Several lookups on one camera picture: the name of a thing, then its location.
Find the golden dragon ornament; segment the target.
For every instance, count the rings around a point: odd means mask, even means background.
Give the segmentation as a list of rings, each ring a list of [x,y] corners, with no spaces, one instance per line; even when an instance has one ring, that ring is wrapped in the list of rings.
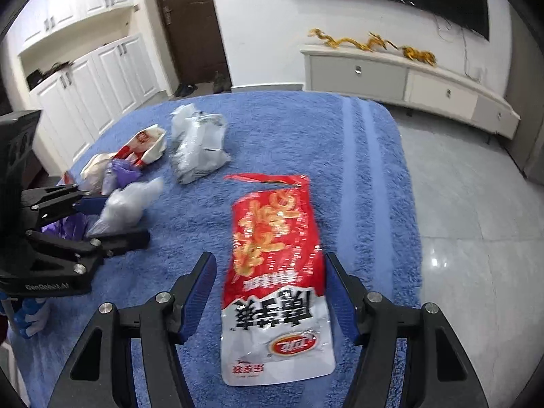
[[[422,64],[430,65],[432,67],[437,66],[437,59],[432,52],[418,50],[408,45],[397,46],[395,45],[395,43],[392,43],[391,40],[383,39],[380,35],[372,32],[368,33],[368,39],[366,40],[366,42],[360,42],[350,37],[335,39],[334,37],[321,31],[320,29],[309,30],[308,36],[315,37],[321,40],[323,43],[325,43],[325,46],[332,49],[338,49],[343,44],[350,44],[360,51],[369,53],[381,51],[387,52],[388,48],[392,48],[393,50],[401,53],[404,58],[407,58],[410,61],[419,62]]]

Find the red white snack bag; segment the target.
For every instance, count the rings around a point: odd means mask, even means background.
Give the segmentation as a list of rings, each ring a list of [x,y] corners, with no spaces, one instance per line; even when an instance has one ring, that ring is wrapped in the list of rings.
[[[336,367],[325,260],[304,175],[238,173],[264,183],[232,204],[232,262],[221,305],[221,374],[229,386],[320,378]]]

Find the dark brown entrance door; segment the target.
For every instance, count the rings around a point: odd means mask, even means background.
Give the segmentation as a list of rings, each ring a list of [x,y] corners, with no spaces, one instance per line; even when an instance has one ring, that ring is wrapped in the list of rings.
[[[157,0],[180,84],[176,94],[188,96],[199,83],[212,84],[214,94],[232,89],[214,0]]]

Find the white lower cabinets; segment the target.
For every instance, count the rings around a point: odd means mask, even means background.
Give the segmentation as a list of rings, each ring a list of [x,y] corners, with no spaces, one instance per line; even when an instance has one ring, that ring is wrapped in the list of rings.
[[[69,169],[111,126],[158,92],[138,33],[75,59],[34,87],[30,98],[42,109],[39,130]]]

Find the purple plastic bag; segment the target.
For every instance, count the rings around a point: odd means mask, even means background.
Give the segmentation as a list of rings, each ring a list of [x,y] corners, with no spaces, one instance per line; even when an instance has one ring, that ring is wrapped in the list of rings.
[[[90,169],[86,176],[81,176],[83,186],[91,193],[107,196],[117,189],[136,182],[142,176],[141,170],[130,162],[118,158],[102,161]],[[41,229],[43,234],[61,239],[82,240],[91,223],[92,216],[99,212],[76,212]]]

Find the black shoes by door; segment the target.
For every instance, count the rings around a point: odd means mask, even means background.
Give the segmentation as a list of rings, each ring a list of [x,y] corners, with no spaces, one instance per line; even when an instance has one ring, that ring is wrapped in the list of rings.
[[[193,96],[220,94],[231,91],[232,82],[229,76],[216,71],[211,81],[199,84],[181,83],[174,91],[173,97],[176,99],[190,98]]]

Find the white upper wall cabinets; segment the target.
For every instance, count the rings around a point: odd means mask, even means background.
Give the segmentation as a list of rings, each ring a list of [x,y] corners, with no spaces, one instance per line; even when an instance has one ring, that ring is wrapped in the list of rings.
[[[22,53],[62,29],[114,9],[124,9],[133,0],[30,0],[10,29],[17,53]]]

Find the clear plastic bag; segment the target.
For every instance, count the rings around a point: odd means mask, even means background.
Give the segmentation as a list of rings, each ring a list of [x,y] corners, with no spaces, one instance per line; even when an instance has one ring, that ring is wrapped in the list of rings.
[[[163,188],[164,181],[158,177],[149,182],[132,182],[113,191],[87,236],[120,232],[136,226],[144,211],[162,194]]]

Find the white grey TV cabinet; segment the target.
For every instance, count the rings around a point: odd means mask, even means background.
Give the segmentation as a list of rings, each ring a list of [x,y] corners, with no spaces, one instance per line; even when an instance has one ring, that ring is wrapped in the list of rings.
[[[389,53],[307,44],[307,91],[357,96],[463,122],[512,139],[520,117],[498,94],[462,75]]]

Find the red white paper bag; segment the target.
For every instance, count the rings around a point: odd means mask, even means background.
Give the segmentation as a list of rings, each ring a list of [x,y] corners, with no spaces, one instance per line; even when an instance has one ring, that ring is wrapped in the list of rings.
[[[162,157],[166,144],[166,130],[153,124],[136,133],[114,158],[126,160],[137,168],[145,168]]]

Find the white plastic bag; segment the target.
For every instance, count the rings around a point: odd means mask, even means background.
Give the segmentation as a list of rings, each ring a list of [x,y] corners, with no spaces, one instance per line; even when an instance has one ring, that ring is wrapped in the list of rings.
[[[227,121],[220,113],[204,113],[194,103],[171,113],[169,158],[181,185],[222,168],[232,158],[223,148]]]

